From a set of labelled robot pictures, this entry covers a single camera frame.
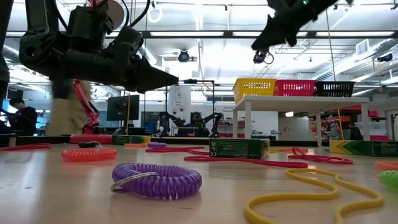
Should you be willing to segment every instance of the plastic basket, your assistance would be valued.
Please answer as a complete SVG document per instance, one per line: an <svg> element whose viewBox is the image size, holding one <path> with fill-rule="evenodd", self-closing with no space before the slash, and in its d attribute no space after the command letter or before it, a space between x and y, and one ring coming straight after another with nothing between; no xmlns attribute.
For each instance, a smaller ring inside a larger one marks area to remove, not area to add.
<svg viewBox="0 0 398 224"><path fill-rule="evenodd" d="M276 79L273 78L239 78L233 91L235 103L244 96L270 96L274 94Z"/></svg>
<svg viewBox="0 0 398 224"><path fill-rule="evenodd" d="M314 96L351 97L355 82L316 82Z"/></svg>
<svg viewBox="0 0 398 224"><path fill-rule="evenodd" d="M274 96L313 96L315 80L277 80Z"/></svg>

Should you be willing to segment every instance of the red basket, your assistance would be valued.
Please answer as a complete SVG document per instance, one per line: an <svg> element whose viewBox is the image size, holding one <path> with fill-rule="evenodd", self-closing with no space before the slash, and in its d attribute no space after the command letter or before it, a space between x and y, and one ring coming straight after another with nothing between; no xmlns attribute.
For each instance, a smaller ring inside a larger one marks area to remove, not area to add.
<svg viewBox="0 0 398 224"><path fill-rule="evenodd" d="M315 80L277 80L274 96L313 96Z"/></svg>

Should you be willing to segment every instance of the yellow basket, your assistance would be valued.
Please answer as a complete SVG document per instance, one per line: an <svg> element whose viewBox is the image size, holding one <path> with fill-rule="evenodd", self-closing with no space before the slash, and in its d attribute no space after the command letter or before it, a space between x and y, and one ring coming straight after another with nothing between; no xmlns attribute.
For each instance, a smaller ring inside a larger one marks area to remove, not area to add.
<svg viewBox="0 0 398 224"><path fill-rule="evenodd" d="M274 78L239 78L233 91L235 103L244 96L271 96L274 94L276 79Z"/></svg>

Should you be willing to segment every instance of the orange cord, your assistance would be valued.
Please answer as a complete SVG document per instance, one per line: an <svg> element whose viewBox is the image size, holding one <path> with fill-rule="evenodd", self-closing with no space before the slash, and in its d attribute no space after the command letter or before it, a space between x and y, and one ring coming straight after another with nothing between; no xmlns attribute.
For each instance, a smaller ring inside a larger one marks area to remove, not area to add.
<svg viewBox="0 0 398 224"><path fill-rule="evenodd" d="M127 105L127 124L126 124L126 135L129 135L129 119L130 119L130 92L129 92L129 103Z"/></svg>

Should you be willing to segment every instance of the green box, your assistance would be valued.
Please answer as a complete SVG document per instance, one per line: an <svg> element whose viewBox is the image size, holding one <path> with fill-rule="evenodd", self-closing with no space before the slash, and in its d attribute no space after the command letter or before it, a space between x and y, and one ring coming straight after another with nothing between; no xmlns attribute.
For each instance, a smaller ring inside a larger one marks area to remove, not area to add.
<svg viewBox="0 0 398 224"><path fill-rule="evenodd" d="M269 139L211 138L210 157L265 159L268 157Z"/></svg>
<svg viewBox="0 0 398 224"><path fill-rule="evenodd" d="M147 144L150 143L150 136L127 136L127 135L115 135L112 136L112 144L124 145L124 144Z"/></svg>
<svg viewBox="0 0 398 224"><path fill-rule="evenodd" d="M331 140L330 152L357 156L398 157L398 141Z"/></svg>

